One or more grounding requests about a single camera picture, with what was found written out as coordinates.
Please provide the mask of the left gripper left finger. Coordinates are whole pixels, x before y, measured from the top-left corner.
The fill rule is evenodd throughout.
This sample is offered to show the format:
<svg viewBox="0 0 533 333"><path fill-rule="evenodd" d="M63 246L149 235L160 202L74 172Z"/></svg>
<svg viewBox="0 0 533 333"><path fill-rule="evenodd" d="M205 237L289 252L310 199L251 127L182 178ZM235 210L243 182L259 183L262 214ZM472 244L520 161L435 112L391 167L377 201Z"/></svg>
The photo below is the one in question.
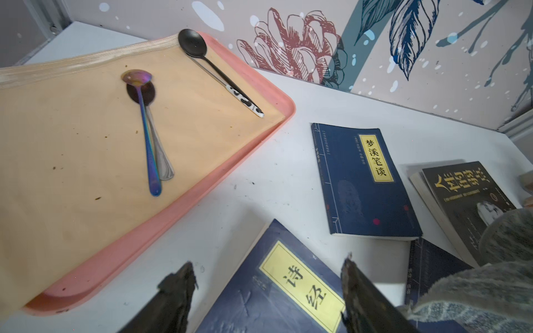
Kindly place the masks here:
<svg viewBox="0 0 533 333"><path fill-rule="evenodd" d="M186 262L160 282L158 293L120 331L186 332L196 288L193 264Z"/></svg>

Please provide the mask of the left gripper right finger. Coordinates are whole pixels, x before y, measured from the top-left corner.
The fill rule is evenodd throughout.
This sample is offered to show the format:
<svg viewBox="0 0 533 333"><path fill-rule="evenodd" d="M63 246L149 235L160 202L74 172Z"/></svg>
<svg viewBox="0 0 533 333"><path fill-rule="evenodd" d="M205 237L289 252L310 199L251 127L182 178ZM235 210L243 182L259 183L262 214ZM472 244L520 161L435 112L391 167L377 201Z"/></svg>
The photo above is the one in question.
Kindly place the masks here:
<svg viewBox="0 0 533 333"><path fill-rule="evenodd" d="M359 270L351 256L341 268L341 288L346 308L341 319L348 332L417 331Z"/></svg>

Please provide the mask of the dark blue book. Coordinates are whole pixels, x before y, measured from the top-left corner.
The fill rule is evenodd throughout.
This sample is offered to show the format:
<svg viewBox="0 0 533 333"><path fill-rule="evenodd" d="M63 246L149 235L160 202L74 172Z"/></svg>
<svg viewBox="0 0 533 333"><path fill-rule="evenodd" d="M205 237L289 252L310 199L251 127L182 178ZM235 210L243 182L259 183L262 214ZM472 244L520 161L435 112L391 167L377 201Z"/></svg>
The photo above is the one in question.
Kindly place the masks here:
<svg viewBox="0 0 533 333"><path fill-rule="evenodd" d="M340 277L273 220L197 332L345 332Z"/></svg>
<svg viewBox="0 0 533 333"><path fill-rule="evenodd" d="M405 304L415 305L436 281L471 268L461 259L423 238L412 241Z"/></svg>

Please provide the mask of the grey striped cloth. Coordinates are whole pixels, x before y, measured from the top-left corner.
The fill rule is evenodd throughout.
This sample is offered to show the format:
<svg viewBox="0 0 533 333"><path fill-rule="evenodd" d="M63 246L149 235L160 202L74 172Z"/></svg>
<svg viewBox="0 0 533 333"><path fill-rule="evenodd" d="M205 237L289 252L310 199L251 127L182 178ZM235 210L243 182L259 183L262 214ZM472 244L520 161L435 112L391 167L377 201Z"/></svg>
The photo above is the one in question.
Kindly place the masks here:
<svg viewBox="0 0 533 333"><path fill-rule="evenodd" d="M531 332L532 209L496 219L482 235L480 253L485 266L436 281L400 313L424 323L452 320L468 332Z"/></svg>

